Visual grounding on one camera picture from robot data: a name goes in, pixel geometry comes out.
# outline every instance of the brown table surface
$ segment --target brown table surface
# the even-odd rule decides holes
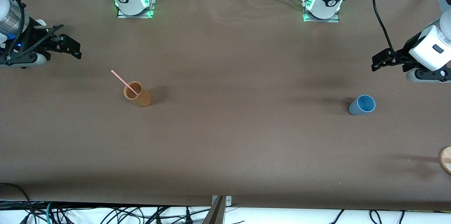
[[[303,22],[298,0],[157,0],[147,20],[112,0],[23,2],[83,52],[0,70],[0,178],[34,200],[451,209],[451,88],[371,72],[388,47],[371,0],[346,0],[339,24]],[[440,15],[377,4],[397,49]],[[112,69],[154,104],[125,99]],[[348,114],[361,94],[376,110]]]

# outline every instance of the wooden object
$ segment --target wooden object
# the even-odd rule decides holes
[[[124,96],[139,107],[147,107],[152,102],[150,93],[142,87],[141,83],[131,81],[129,86],[135,91],[132,92],[127,86],[124,87]]]
[[[451,147],[445,147],[440,151],[440,166],[451,175]]]

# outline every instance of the metal mounting plate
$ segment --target metal mounting plate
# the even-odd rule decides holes
[[[156,0],[149,0],[149,6],[142,10],[141,13],[137,15],[126,15],[121,10],[117,10],[117,17],[118,18],[134,18],[134,19],[146,19],[146,18],[153,18],[153,12],[155,11],[155,1]]]
[[[218,197],[217,195],[211,197],[211,205],[213,205],[215,203],[215,200],[217,197]],[[231,206],[232,205],[232,196],[226,196],[225,203],[226,203],[225,206]]]

